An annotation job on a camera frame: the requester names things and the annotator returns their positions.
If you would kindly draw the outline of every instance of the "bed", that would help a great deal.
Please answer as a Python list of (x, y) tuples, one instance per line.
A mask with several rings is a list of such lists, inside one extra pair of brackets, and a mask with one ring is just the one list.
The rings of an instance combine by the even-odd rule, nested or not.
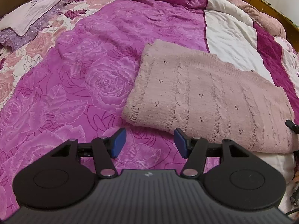
[[(70, 138), (90, 142), (125, 127), (126, 145), (113, 160), (118, 171), (182, 169), (186, 160), (172, 134), (122, 118), (142, 50), (156, 39), (216, 54), (242, 71), (254, 70), (284, 89), (292, 120), (299, 122), (299, 58), (279, 22), (241, 3), (34, 0), (25, 5), (29, 22), (20, 24), (14, 12), (5, 16), (0, 21), (0, 219), (19, 208), (14, 176)], [(252, 151), (284, 176), (286, 193), (279, 208), (286, 213), (292, 209), (292, 152), (298, 144), (278, 144), (266, 152)], [(82, 163), (94, 171), (92, 159)], [(209, 158), (205, 171), (218, 164), (219, 159)]]

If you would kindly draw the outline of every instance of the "blue gripper pad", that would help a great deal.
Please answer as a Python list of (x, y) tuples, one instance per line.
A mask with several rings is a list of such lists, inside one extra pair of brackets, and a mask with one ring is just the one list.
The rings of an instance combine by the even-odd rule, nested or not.
[(180, 155), (187, 159), (189, 157), (189, 150), (187, 149), (187, 140), (179, 133), (177, 129), (174, 130), (173, 134), (174, 144), (178, 149)]
[(120, 128), (114, 135), (110, 138), (112, 142), (111, 148), (111, 158), (118, 157), (119, 153), (121, 152), (124, 144), (126, 143), (127, 134), (125, 128)]

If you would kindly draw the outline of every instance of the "black robotic gripper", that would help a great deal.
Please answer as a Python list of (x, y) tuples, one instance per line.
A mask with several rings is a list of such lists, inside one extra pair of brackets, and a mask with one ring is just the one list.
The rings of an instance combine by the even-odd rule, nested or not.
[[(285, 180), (273, 167), (233, 140), (211, 144), (174, 131), (187, 159), (175, 170), (123, 170), (111, 160), (126, 142), (126, 130), (90, 143), (69, 139), (20, 171), (13, 191), (20, 209), (12, 224), (291, 224), (277, 209)], [(96, 173), (80, 164), (93, 157)], [(220, 164), (207, 173), (207, 157)]]

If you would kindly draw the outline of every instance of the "magenta stripe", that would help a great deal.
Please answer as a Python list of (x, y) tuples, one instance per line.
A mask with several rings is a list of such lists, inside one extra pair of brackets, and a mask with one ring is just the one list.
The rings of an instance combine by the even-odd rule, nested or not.
[(207, 44), (207, 22), (206, 22), (206, 19), (205, 19), (204, 10), (203, 10), (203, 15), (204, 15), (204, 42), (205, 42), (206, 47), (207, 47), (207, 52), (210, 53), (209, 45)]
[(274, 84), (285, 90), (295, 113), (295, 123), (299, 124), (299, 99), (296, 96), (294, 84), (291, 82), (288, 73), (281, 63), (283, 48), (274, 40), (273, 36), (264, 31), (256, 23), (254, 23), (253, 28), (257, 31), (258, 52), (263, 58), (264, 66), (270, 72)]

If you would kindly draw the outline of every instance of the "cable knit pattern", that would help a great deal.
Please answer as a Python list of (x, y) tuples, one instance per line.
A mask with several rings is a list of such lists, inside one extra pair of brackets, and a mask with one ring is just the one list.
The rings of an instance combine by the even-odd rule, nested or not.
[(156, 40), (146, 45), (124, 120), (211, 143), (230, 137), (247, 150), (290, 153), (298, 137), (285, 91), (255, 71), (241, 71), (215, 54)]

